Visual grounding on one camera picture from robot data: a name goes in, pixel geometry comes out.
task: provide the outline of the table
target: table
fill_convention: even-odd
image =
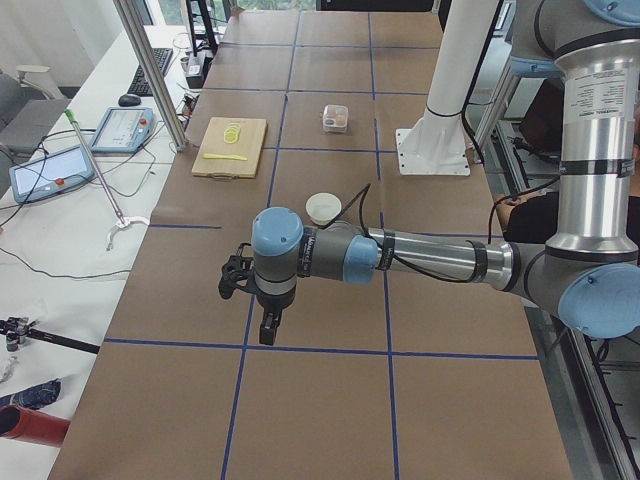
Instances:
[[[302,213],[317,191],[370,181],[369,225],[484,236],[480,166],[398,173],[395,128],[422,114],[440,41],[431,14],[233,19],[187,136],[211,116],[266,118],[258,177],[194,178],[197,147],[176,155],[50,478],[571,478],[516,297],[305,279],[275,347],[251,298],[217,297],[253,216]],[[322,133],[327,103],[349,107],[346,135]]]
[[[184,27],[149,27],[153,46],[186,45],[180,35]],[[165,80],[177,105],[186,85],[175,48],[174,59]],[[121,33],[105,53],[70,107],[82,128],[95,128],[105,110],[117,105],[126,92],[138,65],[127,36]],[[151,97],[143,98],[143,106],[153,108],[161,119]],[[174,153],[167,130],[160,128],[147,149],[156,157],[139,193],[131,198],[116,196],[127,214],[149,216],[169,173]],[[70,129],[64,115],[52,132]],[[46,141],[50,151],[77,145],[75,134],[60,135]],[[127,164],[106,174],[111,186],[132,193],[139,185],[153,157],[139,152]],[[126,157],[97,157],[103,171],[115,167]],[[11,192],[0,201],[0,207],[14,203]],[[2,213],[7,218],[12,210]],[[132,226],[115,237],[115,247],[106,252],[106,233],[115,224],[115,215],[99,186],[89,185],[79,191],[42,203],[24,207],[0,235],[0,246],[20,255],[34,267],[56,274],[90,275],[130,269],[145,235],[145,226]],[[96,280],[73,281],[51,279],[35,274],[17,260],[0,254],[0,285],[3,296],[0,318],[29,316],[40,320],[40,330],[100,345],[109,325],[127,275],[120,274]],[[0,358],[8,357],[5,353]],[[43,411],[71,418],[95,361],[95,356],[57,345],[31,340],[16,354],[18,364],[13,377],[0,384],[0,396],[54,378],[62,379],[60,398]],[[0,440],[0,459],[6,478],[46,478],[58,449],[23,442]]]

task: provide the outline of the blue grid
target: blue grid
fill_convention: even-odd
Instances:
[[[302,92],[302,93],[346,93],[346,94],[367,94],[372,95],[375,100],[376,95],[415,95],[425,96],[426,92],[377,92],[374,70],[374,47],[372,43],[372,24],[371,14],[368,13],[368,26],[369,26],[369,45],[367,46],[322,46],[322,45],[304,45],[305,47],[325,47],[325,48],[362,48],[368,49],[370,53],[371,62],[371,90],[370,91],[331,91],[331,90],[292,90],[290,89],[291,78],[293,73],[293,66],[296,55],[296,48],[301,47],[297,45],[298,32],[300,28],[301,15],[298,16],[298,22],[296,25],[295,41],[293,43],[293,53],[291,56],[291,64],[289,66],[289,77],[287,81],[287,87],[284,90],[281,89],[241,89],[241,88],[224,88],[224,87],[205,87],[204,90],[209,91],[247,91],[247,92],[284,92],[284,104],[282,109],[282,115],[280,118],[280,126],[278,131],[278,141],[276,147],[265,147],[265,150],[275,150],[275,160],[273,170],[271,173],[271,179],[269,184],[269,192],[267,198],[267,207],[271,205],[274,184],[276,178],[276,172],[278,168],[278,160],[281,151],[313,151],[313,152],[348,152],[348,153],[374,153],[376,159],[376,173],[378,181],[382,180],[381,173],[381,160],[380,155],[383,153],[394,154],[396,150],[381,150],[379,144],[379,129],[377,119],[374,117],[374,135],[375,135],[375,150],[367,149],[328,149],[328,148],[287,148],[282,147],[283,129],[287,115],[288,93],[290,92]],[[223,42],[222,45],[242,45],[242,46],[291,46],[291,45],[258,45],[258,44],[234,44]],[[413,49],[413,50],[434,50],[439,47],[375,47],[375,48],[394,48],[394,49]],[[380,223],[384,227],[384,216],[380,212]],[[183,228],[183,229],[221,229],[220,226],[204,226],[204,225],[172,225],[172,224],[152,224],[154,228]],[[425,235],[443,236],[443,237],[484,237],[481,234],[433,234],[424,233]],[[366,349],[339,349],[339,348],[309,348],[309,347],[291,347],[291,346],[262,346],[262,345],[250,345],[249,335],[251,331],[252,316],[255,307],[255,298],[252,297],[249,312],[247,315],[246,328],[244,333],[244,339],[242,344],[224,344],[224,343],[200,343],[200,342],[176,342],[176,341],[157,341],[157,340],[144,340],[144,339],[123,339],[123,338],[105,338],[105,343],[111,344],[131,344],[131,345],[147,345],[147,346],[172,346],[183,348],[209,348],[209,349],[226,349],[237,350],[241,352],[240,363],[238,368],[238,374],[235,385],[233,406],[231,410],[229,427],[227,433],[227,441],[225,446],[225,453],[223,459],[222,470],[220,472],[220,480],[226,480],[227,471],[229,467],[230,452],[233,444],[233,434],[235,428],[235,421],[238,411],[238,404],[240,401],[240,393],[242,390],[242,379],[244,373],[244,365],[246,360],[246,354],[248,351],[270,351],[270,352],[296,352],[305,354],[332,354],[332,355],[364,355],[375,357],[387,357],[388,370],[389,370],[389,401],[391,404],[391,434],[393,442],[393,464],[394,464],[394,478],[400,479],[400,465],[399,465],[399,448],[398,448],[398,431],[397,431],[397,416],[396,416],[396,394],[394,383],[394,358],[397,357],[428,357],[428,358],[450,358],[450,359],[472,359],[472,360],[501,360],[501,361],[538,361],[538,357],[535,355],[498,355],[498,354],[475,354],[475,353],[448,353],[448,352],[406,352],[395,351],[393,349],[393,332],[392,332],[392,315],[390,307],[390,293],[389,282],[387,272],[383,273],[383,288],[384,288],[384,307],[385,307],[385,322],[386,322],[386,335],[387,335],[387,349],[386,350],[366,350]]]

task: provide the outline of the blue joint cap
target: blue joint cap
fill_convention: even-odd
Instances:
[[[284,207],[271,207],[253,221],[251,247],[263,257],[277,257],[297,248],[302,238],[302,220]]]
[[[375,240],[357,235],[351,240],[342,265],[342,280],[364,285],[371,281],[378,263]]]
[[[621,27],[640,27],[638,0],[583,0],[603,20]]]
[[[591,270],[562,294],[558,315],[590,337],[626,335],[640,325],[640,268],[614,263]]]
[[[563,75],[553,60],[511,57],[511,70],[522,78],[560,78]]]

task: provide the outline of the chair seat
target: chair seat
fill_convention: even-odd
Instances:
[[[0,143],[4,143],[15,155],[30,156],[69,102],[66,98],[29,101],[0,132]]]

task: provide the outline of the device screen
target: device screen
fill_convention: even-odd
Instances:
[[[140,109],[115,109],[109,114],[94,147],[127,147],[131,145],[143,111]]]
[[[26,195],[32,189],[36,190],[50,184],[57,178],[69,178],[81,175],[87,170],[82,150],[74,148],[57,155],[52,155],[28,166],[15,169],[15,187],[19,195]]]

